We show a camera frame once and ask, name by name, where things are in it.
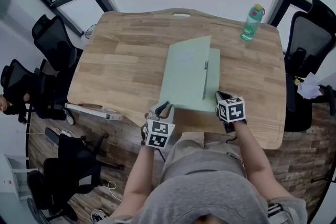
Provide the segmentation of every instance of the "wooden floor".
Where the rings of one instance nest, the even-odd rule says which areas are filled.
[[[42,120],[33,113],[29,135],[31,167],[41,169],[46,158],[57,156],[57,146],[43,134],[46,127],[70,130],[76,137],[85,135],[94,145],[101,135],[108,133],[109,137],[104,140],[99,152],[99,159],[110,164],[123,164],[125,170],[114,172],[103,167],[101,178],[115,181],[117,188],[112,192],[121,199],[127,177],[140,150],[140,128],[130,122],[107,121],[83,113],[74,113],[74,116],[76,125],[70,126],[67,122]],[[174,137],[170,143],[173,144],[177,139],[177,136]],[[205,136],[206,142],[223,139],[223,136],[216,134]],[[278,150],[266,150],[266,154],[275,177],[290,193],[307,202],[310,214],[326,184],[324,181],[310,183],[310,179],[327,175],[331,168],[336,151],[336,118],[330,117],[327,105],[315,104],[312,127],[303,133],[285,132],[283,139]],[[165,156],[170,148],[171,145],[167,147]],[[156,152],[154,185],[158,184],[162,167],[163,161]],[[120,202],[112,197],[106,187],[98,187],[89,194],[74,195],[69,203],[76,211],[80,223],[91,223],[89,214],[93,209],[100,208],[111,214]]]

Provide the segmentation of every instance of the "wooden table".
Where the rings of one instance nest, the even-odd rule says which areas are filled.
[[[189,9],[107,12],[80,58],[68,100],[116,110],[141,126],[158,102],[169,45],[211,35],[211,48],[221,50],[219,90],[243,96],[253,135],[263,148],[278,148],[286,113],[279,33],[261,24],[254,40],[245,42],[239,36],[242,27],[242,22]],[[215,113],[175,110],[174,121],[178,132],[225,132]]]

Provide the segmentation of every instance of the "person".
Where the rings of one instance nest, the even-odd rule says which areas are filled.
[[[18,121],[22,124],[27,123],[26,103],[31,103],[36,114],[42,119],[67,120],[73,125],[75,120],[69,111],[48,108],[51,99],[50,92],[45,91],[40,94],[38,91],[38,78],[24,75],[20,81],[4,90],[0,94],[0,111],[6,115],[18,115]]]
[[[275,179],[248,126],[234,123],[237,145],[183,133],[152,191],[154,148],[142,146],[123,199],[100,223],[307,223],[306,203]]]

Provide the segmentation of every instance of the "hand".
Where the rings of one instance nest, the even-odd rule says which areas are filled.
[[[24,96],[23,96],[23,101],[28,102],[30,100],[30,95],[29,93],[27,92]]]

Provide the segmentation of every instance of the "shoe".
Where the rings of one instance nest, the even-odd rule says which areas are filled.
[[[70,114],[70,112],[66,109],[63,109],[65,116],[67,117],[66,120],[70,125],[74,125],[75,124],[75,119],[74,117]]]
[[[91,213],[91,221],[93,224],[98,223],[99,221],[106,219],[107,215],[103,210],[95,209]]]

